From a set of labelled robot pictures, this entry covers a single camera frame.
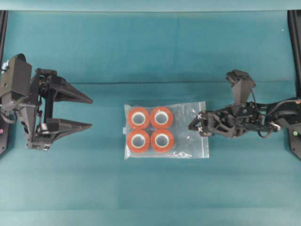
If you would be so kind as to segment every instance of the teal cloth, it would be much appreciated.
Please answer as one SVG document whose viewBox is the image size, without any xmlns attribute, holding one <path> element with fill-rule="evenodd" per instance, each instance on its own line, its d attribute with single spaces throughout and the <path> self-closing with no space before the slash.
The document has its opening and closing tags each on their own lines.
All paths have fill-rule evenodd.
<svg viewBox="0 0 301 226">
<path fill-rule="evenodd" d="M 299 225 L 301 162 L 286 131 L 216 136 L 197 160 L 124 160 L 122 135 L 124 104 L 233 103 L 224 79 L 233 67 L 250 72 L 258 102 L 293 97 L 285 11 L 11 12 L 4 59 L 19 52 L 94 99 L 56 103 L 54 117 L 93 127 L 48 152 L 27 150 L 13 127 L 0 159 L 1 225 Z"/>
<path fill-rule="evenodd" d="M 300 9 L 299 0 L 1 0 L 0 9 L 86 12 L 219 12 Z"/>
</svg>

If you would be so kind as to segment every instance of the black cable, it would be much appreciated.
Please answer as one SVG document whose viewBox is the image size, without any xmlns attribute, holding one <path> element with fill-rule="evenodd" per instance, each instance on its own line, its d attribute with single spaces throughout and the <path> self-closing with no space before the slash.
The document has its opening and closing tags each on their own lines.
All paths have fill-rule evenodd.
<svg viewBox="0 0 301 226">
<path fill-rule="evenodd" d="M 283 101 L 277 103 L 276 106 L 275 106 L 272 110 L 270 110 L 270 111 L 267 113 L 267 115 L 272 114 L 272 113 L 273 113 L 274 111 L 276 111 L 276 109 L 279 108 L 282 104 L 289 103 L 289 102 L 296 102 L 296 100 L 283 100 Z"/>
<path fill-rule="evenodd" d="M 267 138 L 268 136 L 271 135 L 271 132 L 272 132 L 272 130 L 269 130 L 268 133 L 267 133 L 267 135 L 264 135 L 264 136 L 263 136 L 263 135 L 261 134 L 260 131 L 257 131 L 258 135 L 259 135 L 261 138 Z"/>
<path fill-rule="evenodd" d="M 256 99 L 255 99 L 255 95 L 254 95 L 254 92 L 253 92 L 253 89 L 251 89 L 251 93 L 252 93 L 252 96 L 253 96 L 253 100 L 254 100 L 254 104 L 255 104 L 255 109 L 257 111 L 258 114 L 261 114 L 263 116 L 266 116 L 265 114 L 261 113 L 259 110 L 258 110 L 258 107 L 257 107 L 257 103 L 256 103 Z"/>
</svg>

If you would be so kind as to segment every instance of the robotic arm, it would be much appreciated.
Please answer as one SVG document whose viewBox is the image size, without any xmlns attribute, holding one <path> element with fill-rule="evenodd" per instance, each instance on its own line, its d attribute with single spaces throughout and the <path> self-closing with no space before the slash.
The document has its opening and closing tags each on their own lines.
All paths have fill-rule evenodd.
<svg viewBox="0 0 301 226">
<path fill-rule="evenodd" d="M 54 141 L 92 127 L 91 124 L 52 118 L 54 102 L 91 104 L 92 99 L 57 76 L 54 70 L 38 68 L 32 78 L 31 72 L 32 66 L 26 62 L 23 54 L 16 55 L 3 65 L 0 83 L 0 154 L 7 147 L 9 125 L 15 123 L 17 118 L 24 127 L 27 147 L 39 150 L 48 150 Z M 42 99 L 45 100 L 44 112 L 40 109 Z"/>
<path fill-rule="evenodd" d="M 217 111 L 202 111 L 189 124 L 190 130 L 202 137 L 236 138 L 255 131 L 262 138 L 281 129 L 292 129 L 301 134 L 301 99 L 291 98 L 272 104 L 259 104 L 255 100 L 255 83 L 248 73 L 233 70 L 227 73 L 235 103 Z M 252 93 L 253 102 L 247 102 Z"/>
</svg>

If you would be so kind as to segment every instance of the red tape roll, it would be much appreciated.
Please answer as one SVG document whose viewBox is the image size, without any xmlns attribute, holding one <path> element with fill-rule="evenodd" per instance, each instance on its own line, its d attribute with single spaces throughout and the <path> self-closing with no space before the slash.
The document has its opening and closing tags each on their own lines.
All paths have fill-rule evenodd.
<svg viewBox="0 0 301 226">
<path fill-rule="evenodd" d="M 128 113 L 127 122 L 133 129 L 145 129 L 150 124 L 150 114 L 144 107 L 132 108 Z"/>
<path fill-rule="evenodd" d="M 157 129 L 171 127 L 173 120 L 173 113 L 167 107 L 156 107 L 150 113 L 150 122 Z"/>
<path fill-rule="evenodd" d="M 150 145 L 156 152 L 168 152 L 174 146 L 174 136 L 167 129 L 155 130 L 150 137 Z"/>
<path fill-rule="evenodd" d="M 144 130 L 133 130 L 127 136 L 127 146 L 135 153 L 146 152 L 150 146 L 150 136 Z"/>
</svg>

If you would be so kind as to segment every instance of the plastic bag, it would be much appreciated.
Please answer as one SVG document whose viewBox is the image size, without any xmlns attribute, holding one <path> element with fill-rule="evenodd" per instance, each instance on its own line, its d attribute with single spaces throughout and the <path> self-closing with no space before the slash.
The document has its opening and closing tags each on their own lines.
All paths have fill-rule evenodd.
<svg viewBox="0 0 301 226">
<path fill-rule="evenodd" d="M 188 130 L 195 115 L 206 109 L 205 102 L 124 108 L 125 159 L 209 158 L 208 138 Z"/>
</svg>

